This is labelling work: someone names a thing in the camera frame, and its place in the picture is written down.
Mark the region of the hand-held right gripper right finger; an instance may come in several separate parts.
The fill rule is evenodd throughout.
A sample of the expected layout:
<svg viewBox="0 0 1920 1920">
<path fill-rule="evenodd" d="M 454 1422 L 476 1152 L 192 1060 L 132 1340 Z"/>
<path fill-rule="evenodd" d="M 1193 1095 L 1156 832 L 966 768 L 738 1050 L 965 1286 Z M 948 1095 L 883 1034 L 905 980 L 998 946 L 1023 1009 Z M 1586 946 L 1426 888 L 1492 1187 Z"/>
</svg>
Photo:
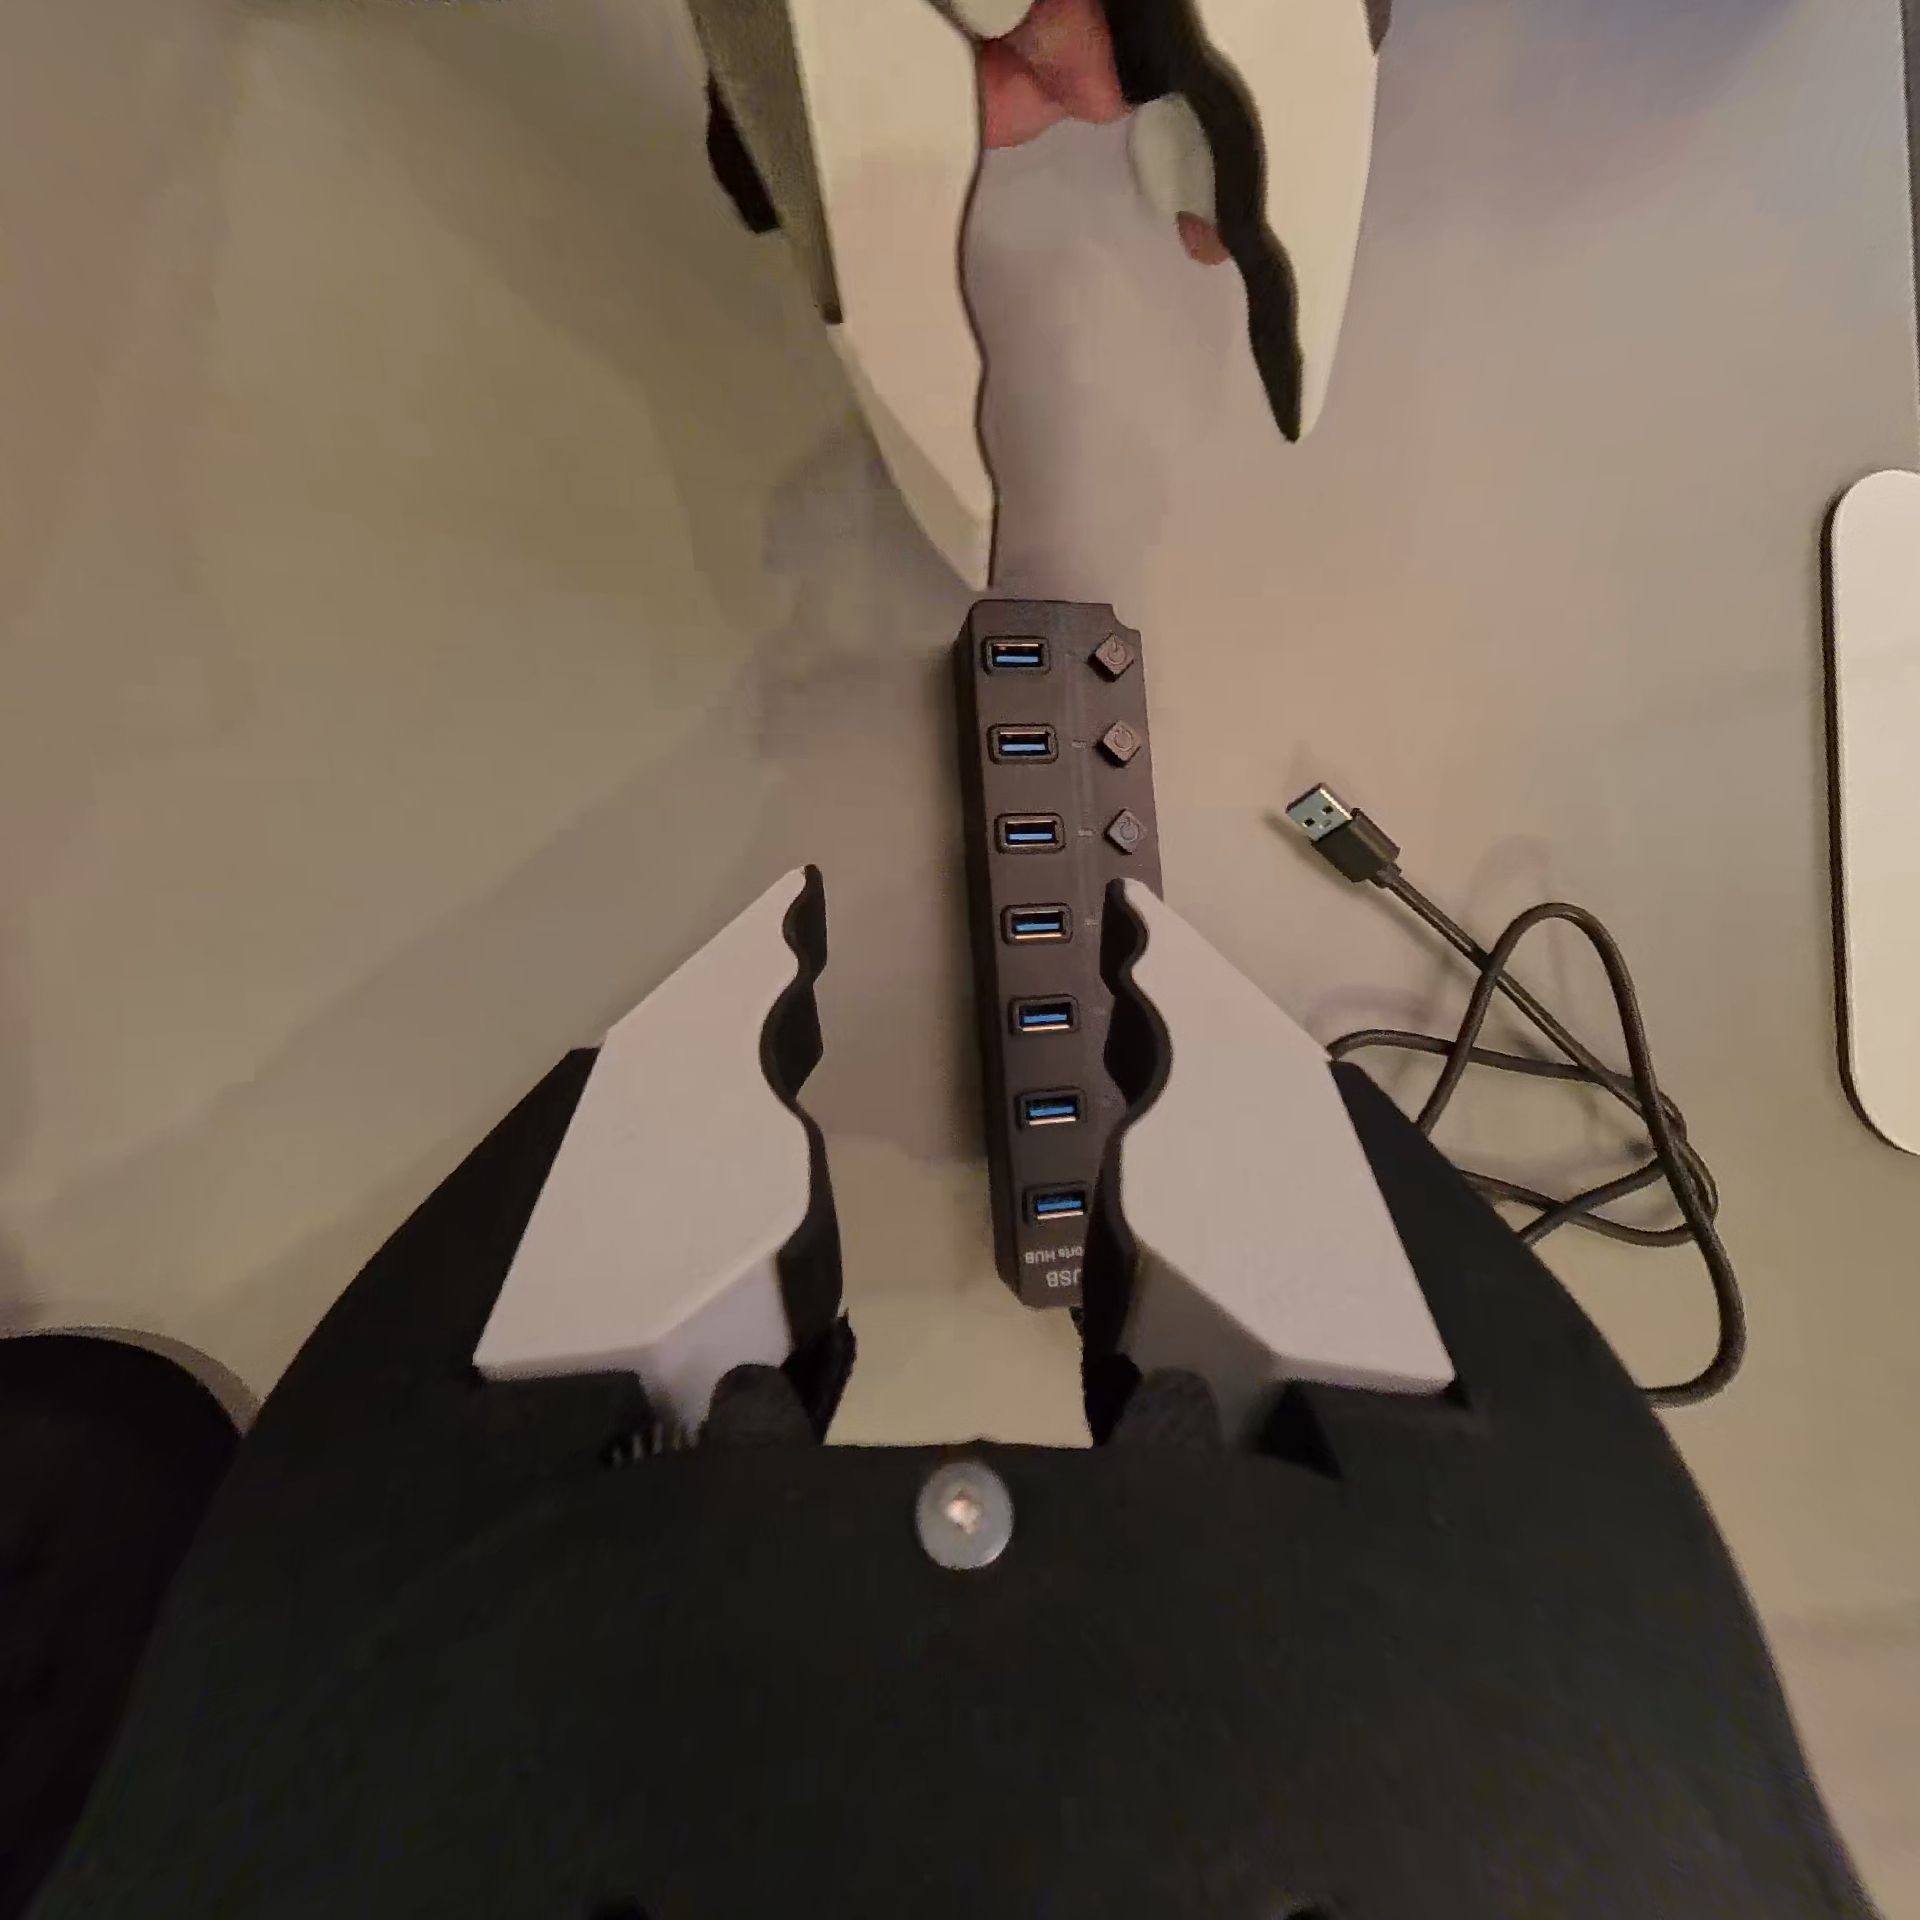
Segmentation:
<svg viewBox="0 0 1920 1920">
<path fill-rule="evenodd" d="M 1085 1409 L 1193 1379 L 1252 1447 L 1295 1384 L 1433 1400 L 1456 1364 L 1331 1055 L 1140 879 L 1101 903 L 1120 1115 L 1085 1239 Z"/>
</svg>

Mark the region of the person's left hand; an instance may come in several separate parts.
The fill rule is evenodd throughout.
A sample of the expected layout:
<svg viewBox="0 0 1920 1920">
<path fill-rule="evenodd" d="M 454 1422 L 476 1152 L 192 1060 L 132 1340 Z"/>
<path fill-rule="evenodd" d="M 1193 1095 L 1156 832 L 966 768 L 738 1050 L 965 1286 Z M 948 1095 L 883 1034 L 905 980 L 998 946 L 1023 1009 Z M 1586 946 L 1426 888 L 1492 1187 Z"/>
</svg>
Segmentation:
<svg viewBox="0 0 1920 1920">
<path fill-rule="evenodd" d="M 1054 125 L 1114 125 L 1131 107 L 1104 2 L 1032 2 L 1006 36 L 976 40 L 982 151 L 1014 151 Z"/>
</svg>

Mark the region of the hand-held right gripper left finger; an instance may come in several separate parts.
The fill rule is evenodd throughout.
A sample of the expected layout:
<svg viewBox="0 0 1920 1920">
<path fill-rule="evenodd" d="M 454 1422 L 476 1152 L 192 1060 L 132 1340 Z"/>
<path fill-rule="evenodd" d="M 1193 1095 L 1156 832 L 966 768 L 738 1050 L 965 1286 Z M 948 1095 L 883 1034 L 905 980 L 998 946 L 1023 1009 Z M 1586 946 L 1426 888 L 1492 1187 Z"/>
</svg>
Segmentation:
<svg viewBox="0 0 1920 1920">
<path fill-rule="evenodd" d="M 607 1030 L 476 1343 L 483 1379 L 629 1373 L 698 1431 L 738 1368 L 816 1436 L 851 1379 L 845 1245 L 802 1088 L 824 877 L 778 877 Z"/>
</svg>

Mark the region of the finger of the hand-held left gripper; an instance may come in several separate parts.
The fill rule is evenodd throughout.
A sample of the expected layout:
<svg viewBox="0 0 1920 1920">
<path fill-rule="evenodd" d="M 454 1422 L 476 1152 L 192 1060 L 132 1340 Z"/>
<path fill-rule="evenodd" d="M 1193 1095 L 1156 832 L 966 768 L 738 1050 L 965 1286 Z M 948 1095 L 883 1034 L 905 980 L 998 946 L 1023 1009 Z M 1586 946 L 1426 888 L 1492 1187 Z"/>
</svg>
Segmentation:
<svg viewBox="0 0 1920 1920">
<path fill-rule="evenodd" d="M 998 483 L 962 238 L 980 158 L 973 39 L 933 2 L 795 2 L 838 322 L 883 468 L 954 574 L 985 591 Z"/>
<path fill-rule="evenodd" d="M 1379 2 L 1108 2 L 1108 32 L 1140 193 L 1223 244 L 1295 443 L 1328 402 L 1354 275 Z"/>
</svg>

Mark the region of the black usb hub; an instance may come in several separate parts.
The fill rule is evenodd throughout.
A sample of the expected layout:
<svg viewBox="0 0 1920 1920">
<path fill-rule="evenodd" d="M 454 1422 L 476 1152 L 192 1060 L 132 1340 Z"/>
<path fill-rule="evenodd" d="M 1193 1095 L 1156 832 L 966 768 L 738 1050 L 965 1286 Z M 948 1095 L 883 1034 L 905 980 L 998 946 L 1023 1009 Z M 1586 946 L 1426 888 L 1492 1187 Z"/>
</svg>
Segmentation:
<svg viewBox="0 0 1920 1920">
<path fill-rule="evenodd" d="M 1122 1115 L 1101 914 L 1118 879 L 1161 891 L 1144 641 L 1111 606 L 980 599 L 954 711 L 995 1261 L 1021 1306 L 1077 1308 Z"/>
</svg>

